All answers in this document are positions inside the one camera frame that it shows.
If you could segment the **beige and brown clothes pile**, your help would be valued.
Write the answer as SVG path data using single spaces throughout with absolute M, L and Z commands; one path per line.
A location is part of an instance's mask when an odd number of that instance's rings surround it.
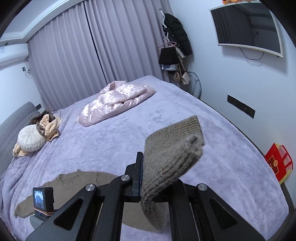
M 38 116 L 33 117 L 28 125 L 36 125 L 38 132 L 46 138 L 46 142 L 52 142 L 60 136 L 59 126 L 61 122 L 62 118 L 54 116 L 52 113 L 45 110 Z M 22 150 L 16 141 L 13 148 L 13 157 L 19 158 L 27 156 L 30 153 L 31 152 Z

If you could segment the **lavender plush bed blanket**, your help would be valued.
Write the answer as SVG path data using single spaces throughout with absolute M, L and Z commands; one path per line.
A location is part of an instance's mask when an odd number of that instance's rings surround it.
M 1 218 L 10 232 L 25 240 L 33 231 L 30 220 L 15 216 L 14 210 L 34 187 L 77 170 L 122 175 L 151 133 L 196 115 L 205 140 L 203 155 L 182 181 L 205 183 L 264 238 L 271 238 L 289 207 L 259 150 L 225 117 L 175 85 L 153 76 L 138 82 L 156 93 L 87 128 L 79 124 L 78 116 L 93 96 L 60 109 L 56 113 L 62 118 L 60 137 L 30 156 L 12 159 L 1 178 Z

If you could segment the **red gift bag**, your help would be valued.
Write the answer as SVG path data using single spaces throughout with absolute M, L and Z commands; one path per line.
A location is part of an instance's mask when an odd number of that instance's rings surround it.
M 293 161 L 285 146 L 273 143 L 264 158 L 273 170 L 279 184 L 283 184 L 293 171 Z

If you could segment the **white round pleated cushion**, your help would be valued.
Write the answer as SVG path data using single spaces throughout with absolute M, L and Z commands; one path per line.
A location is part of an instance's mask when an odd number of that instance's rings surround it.
M 36 125 L 28 125 L 20 130 L 17 143 L 22 150 L 35 152 L 44 146 L 46 138 L 38 132 Z

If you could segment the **pink satin puffer jacket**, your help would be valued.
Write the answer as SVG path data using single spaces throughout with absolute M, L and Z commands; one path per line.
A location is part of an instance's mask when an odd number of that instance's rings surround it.
M 84 127 L 95 125 L 135 107 L 155 93 L 156 91 L 146 84 L 114 81 L 83 108 L 78 122 Z

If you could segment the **grey quilted headboard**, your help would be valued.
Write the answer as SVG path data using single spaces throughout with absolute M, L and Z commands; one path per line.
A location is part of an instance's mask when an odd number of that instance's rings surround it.
M 40 113 L 36 107 L 31 102 L 27 102 L 18 108 L 14 113 L 12 113 L 1 124 L 1 176 L 6 171 L 11 163 L 11 160 L 13 159 L 13 148 L 17 141 L 20 130 L 29 123 L 31 118 L 39 114 Z

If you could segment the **brown patterned handbag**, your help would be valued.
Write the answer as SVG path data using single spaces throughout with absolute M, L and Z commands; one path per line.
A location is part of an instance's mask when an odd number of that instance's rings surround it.
M 174 82 L 181 83 L 182 82 L 182 73 L 180 71 L 176 71 L 174 74 Z

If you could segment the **grey pleated curtains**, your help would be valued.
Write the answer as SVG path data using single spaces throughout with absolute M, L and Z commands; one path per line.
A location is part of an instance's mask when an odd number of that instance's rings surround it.
M 82 1 L 49 21 L 28 41 L 44 107 L 66 108 L 114 80 L 169 81 L 159 49 L 170 12 L 168 1 Z

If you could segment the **white air conditioner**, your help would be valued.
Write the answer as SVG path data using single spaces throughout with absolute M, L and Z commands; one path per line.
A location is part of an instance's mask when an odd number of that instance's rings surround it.
M 27 43 L 1 47 L 0 67 L 23 61 L 29 55 Z

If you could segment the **black coat on rack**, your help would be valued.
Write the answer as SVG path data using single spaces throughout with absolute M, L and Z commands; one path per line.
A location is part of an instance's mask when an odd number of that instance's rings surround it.
M 163 30 L 165 35 L 168 36 L 170 41 L 176 42 L 184 56 L 191 55 L 191 44 L 181 22 L 171 14 L 165 13 L 164 16 Z

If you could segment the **black wall socket panel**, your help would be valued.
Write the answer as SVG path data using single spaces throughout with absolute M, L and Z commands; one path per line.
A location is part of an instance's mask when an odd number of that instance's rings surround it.
M 245 114 L 250 116 L 251 118 L 254 118 L 255 116 L 255 110 L 251 108 L 250 106 L 246 105 L 245 103 L 237 100 L 236 98 L 227 95 L 227 102 L 238 108 L 239 110 L 243 111 Z

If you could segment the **wall mounted television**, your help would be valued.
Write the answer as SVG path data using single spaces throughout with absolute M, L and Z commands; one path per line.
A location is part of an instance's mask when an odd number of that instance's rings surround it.
M 243 1 L 210 9 L 219 46 L 254 49 L 283 57 L 278 25 L 259 1 Z

